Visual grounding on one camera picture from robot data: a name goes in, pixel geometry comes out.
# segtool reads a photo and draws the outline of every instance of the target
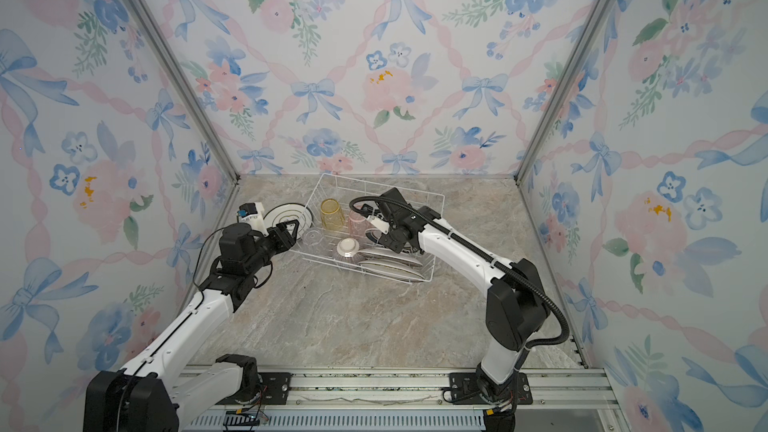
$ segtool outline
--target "metal corner post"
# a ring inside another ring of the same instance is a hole
[[[208,142],[208,146],[214,154],[214,157],[216,157],[216,160],[219,162],[222,169],[225,170],[230,180],[236,182],[238,179],[237,169],[229,155],[226,153],[226,149],[221,143],[221,140],[219,140],[205,111],[200,108],[200,104],[197,101],[197,96],[192,89],[192,85],[184,78],[184,71],[181,69],[181,65],[178,60],[176,60],[176,56],[171,50],[165,37],[160,33],[160,27],[150,12],[147,2],[145,0],[125,0],[125,3],[138,21],[152,51],[155,53],[163,69],[168,74],[170,82],[184,101],[184,106],[187,108],[192,120],[194,120],[195,125],[200,130],[200,134],[202,134],[203,139]]]
[[[565,103],[568,92],[576,81],[579,69],[581,69],[586,61],[592,43],[600,31],[600,28],[605,23],[610,8],[615,1],[616,0],[595,1],[594,7],[592,7],[592,10],[587,17],[587,21],[584,23],[584,31],[581,33],[581,37],[579,37],[576,47],[574,47],[568,61],[565,63],[562,79],[558,82],[555,90],[552,92],[552,99],[549,101],[549,106],[543,114],[542,121],[538,124],[538,127],[534,132],[531,144],[525,151],[525,157],[523,157],[520,169],[516,175],[518,186],[523,183],[526,175],[529,174],[533,168],[536,157],[547,138],[548,131],[552,128],[552,124],[557,118],[558,112]]]

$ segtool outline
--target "plate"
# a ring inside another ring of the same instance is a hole
[[[264,216],[264,225],[274,227],[281,222],[287,222],[293,219],[299,220],[299,231],[296,238],[301,238],[309,227],[312,227],[312,211],[303,204],[288,203],[282,206],[274,207]]]

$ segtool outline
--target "wire basket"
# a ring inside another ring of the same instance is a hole
[[[304,241],[299,240],[291,251],[302,254],[304,260],[310,262],[333,265],[345,270],[404,282],[398,278],[390,278],[368,272],[359,265],[343,262],[334,258],[334,252],[336,251],[336,246],[339,244],[339,241],[350,236],[350,222],[348,219],[350,216],[350,201],[353,198],[360,196],[380,196],[392,187],[397,187],[406,202],[410,203],[414,208],[428,206],[442,215],[443,207],[446,204],[446,197],[443,194],[435,194],[434,192],[415,190],[413,188],[398,187],[391,184],[370,182],[368,180],[361,180],[360,178],[322,174],[320,180],[317,181],[315,189],[312,191],[312,196],[310,196],[310,199],[306,203],[306,206],[312,211],[312,216],[314,217],[312,226],[322,231],[322,242],[319,247],[317,245],[311,247],[305,244]],[[320,212],[320,204],[327,198],[334,198],[341,206],[345,220],[344,225],[338,231],[327,230],[323,228],[320,223],[320,217],[322,216],[322,213]],[[371,226],[369,230],[376,231],[377,235],[380,233],[379,230],[375,229],[373,226]],[[360,248],[383,248],[383,246],[377,245],[367,237],[355,236],[355,238],[360,243]],[[424,264],[420,269],[420,273],[424,275],[424,282],[432,281],[432,276],[435,273],[435,256],[433,254],[422,255],[410,253],[405,250],[402,254],[410,254],[413,258]]]

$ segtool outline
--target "yellow glass cup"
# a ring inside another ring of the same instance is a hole
[[[344,229],[344,212],[339,202],[334,198],[327,198],[320,204],[322,226],[327,230],[341,231]]]

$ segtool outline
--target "marble countertop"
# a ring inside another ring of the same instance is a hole
[[[267,210],[285,202],[306,203],[317,179],[244,177],[236,207],[252,201],[263,202]],[[443,216],[453,227],[513,261],[533,262],[546,293],[562,303],[513,180],[369,180],[444,194]],[[558,323],[550,316],[542,336],[558,333]],[[274,258],[269,283],[250,293],[191,363],[211,364],[229,353],[252,355],[259,364],[293,367],[474,368],[485,355],[489,339],[485,296],[440,260],[432,282],[403,284],[307,262],[288,252]],[[570,341],[536,348],[525,367],[580,368],[574,350]]]

